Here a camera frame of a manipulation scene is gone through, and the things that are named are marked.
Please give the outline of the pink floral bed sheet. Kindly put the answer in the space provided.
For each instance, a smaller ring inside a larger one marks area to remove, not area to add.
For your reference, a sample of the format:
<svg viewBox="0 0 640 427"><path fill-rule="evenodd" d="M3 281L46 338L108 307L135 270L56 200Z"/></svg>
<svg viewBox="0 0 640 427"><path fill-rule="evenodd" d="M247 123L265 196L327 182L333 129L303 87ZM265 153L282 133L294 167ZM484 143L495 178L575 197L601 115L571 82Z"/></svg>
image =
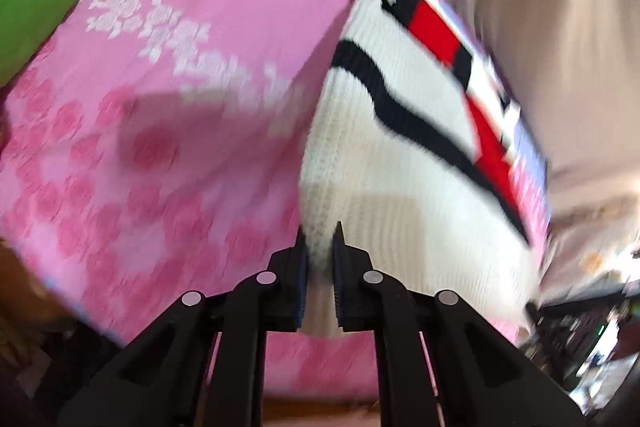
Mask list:
<svg viewBox="0 0 640 427"><path fill-rule="evenodd" d="M78 0L1 83L1 235L118 343L290 246L352 0Z"/></svg>

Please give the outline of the beige curtain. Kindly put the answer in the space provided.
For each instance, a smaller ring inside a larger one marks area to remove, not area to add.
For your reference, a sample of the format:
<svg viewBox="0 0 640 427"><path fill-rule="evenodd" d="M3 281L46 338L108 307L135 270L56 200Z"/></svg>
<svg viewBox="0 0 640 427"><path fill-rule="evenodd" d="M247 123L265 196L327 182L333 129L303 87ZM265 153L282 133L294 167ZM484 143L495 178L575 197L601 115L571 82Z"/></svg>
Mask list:
<svg viewBox="0 0 640 427"><path fill-rule="evenodd" d="M639 192L639 0L448 0L506 75L560 211Z"/></svg>

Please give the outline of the white knit sweater with stripes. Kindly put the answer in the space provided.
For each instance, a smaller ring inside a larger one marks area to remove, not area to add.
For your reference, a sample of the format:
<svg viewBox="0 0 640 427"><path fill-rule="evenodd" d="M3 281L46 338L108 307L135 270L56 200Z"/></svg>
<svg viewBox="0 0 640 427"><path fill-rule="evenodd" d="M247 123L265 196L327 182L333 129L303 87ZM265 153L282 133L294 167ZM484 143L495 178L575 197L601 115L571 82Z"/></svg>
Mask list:
<svg viewBox="0 0 640 427"><path fill-rule="evenodd" d="M304 331L338 332L332 237L413 291L451 289L529 336L541 246L518 190L520 108L442 0L355 0L299 178L311 283Z"/></svg>

